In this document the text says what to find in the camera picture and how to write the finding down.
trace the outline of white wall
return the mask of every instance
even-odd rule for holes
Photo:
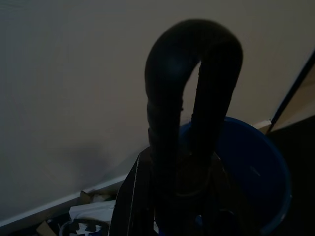
[[[245,58],[228,114],[251,124],[270,119],[313,50],[314,7],[307,0],[2,1],[0,220],[127,169],[121,163],[148,144],[147,55],[181,20],[215,20],[237,35]]]
[[[279,117],[273,130],[315,116],[315,65]]]

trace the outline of floor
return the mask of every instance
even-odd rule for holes
[[[314,235],[315,117],[267,135],[283,154],[291,172],[292,204],[275,236]]]

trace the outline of blue bucket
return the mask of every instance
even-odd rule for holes
[[[181,127],[181,143],[189,127],[190,123]],[[284,158],[259,130],[229,117],[224,120],[216,153],[253,206],[261,235],[269,235],[282,222],[291,202]]]

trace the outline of curved umbrella handle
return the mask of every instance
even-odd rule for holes
[[[145,68],[153,178],[164,193],[175,191],[183,91],[201,61],[191,119],[193,161],[210,165],[242,66],[242,48],[227,29],[187,20],[167,30],[150,51]]]

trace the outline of baseboard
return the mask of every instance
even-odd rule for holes
[[[269,125],[271,125],[271,120],[267,119],[267,120],[261,121],[259,123],[253,124],[252,126],[255,127],[256,129],[260,130],[262,128],[268,127]]]
[[[270,120],[264,120],[252,126],[265,133],[264,130],[267,130],[270,125],[271,125]],[[126,176],[127,174],[100,183],[91,188],[84,189],[84,191],[89,193],[99,189],[118,190]],[[68,211],[68,209],[71,206],[75,206],[77,204],[77,199],[79,198],[79,196],[80,192],[77,192],[66,197],[63,197],[61,199],[55,200],[53,202],[50,202],[48,204],[37,207],[35,209],[13,216],[9,219],[3,220],[0,222],[0,234],[5,235],[13,231],[40,223],[41,221],[49,219],[53,214],[59,211],[62,210]]]

